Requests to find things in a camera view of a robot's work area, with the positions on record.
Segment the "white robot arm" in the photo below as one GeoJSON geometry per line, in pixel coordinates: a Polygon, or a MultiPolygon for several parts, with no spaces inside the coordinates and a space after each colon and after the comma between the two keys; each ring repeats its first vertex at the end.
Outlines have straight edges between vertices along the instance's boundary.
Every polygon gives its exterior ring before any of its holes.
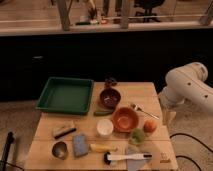
{"type": "Polygon", "coordinates": [[[207,77],[208,70],[200,62],[174,68],[166,74],[166,86],[158,94],[164,125],[169,125],[176,116],[173,108],[186,99],[213,114],[213,88],[205,84],[207,77]]]}

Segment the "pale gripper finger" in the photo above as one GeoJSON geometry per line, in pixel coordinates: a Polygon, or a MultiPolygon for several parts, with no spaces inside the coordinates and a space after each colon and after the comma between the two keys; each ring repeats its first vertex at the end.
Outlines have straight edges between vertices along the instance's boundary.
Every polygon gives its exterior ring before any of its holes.
{"type": "Polygon", "coordinates": [[[167,110],[163,110],[163,125],[167,125],[168,123],[168,117],[169,117],[169,112],[167,110]]]}
{"type": "Polygon", "coordinates": [[[172,121],[174,120],[175,116],[176,116],[176,111],[171,111],[171,112],[170,112],[169,124],[172,123],[172,121]]]}

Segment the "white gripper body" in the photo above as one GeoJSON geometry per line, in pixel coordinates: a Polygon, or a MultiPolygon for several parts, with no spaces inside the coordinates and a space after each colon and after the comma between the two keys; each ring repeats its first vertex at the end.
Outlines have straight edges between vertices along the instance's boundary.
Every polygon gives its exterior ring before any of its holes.
{"type": "Polygon", "coordinates": [[[167,110],[182,103],[182,97],[169,87],[164,87],[158,94],[161,106],[167,110]]]}

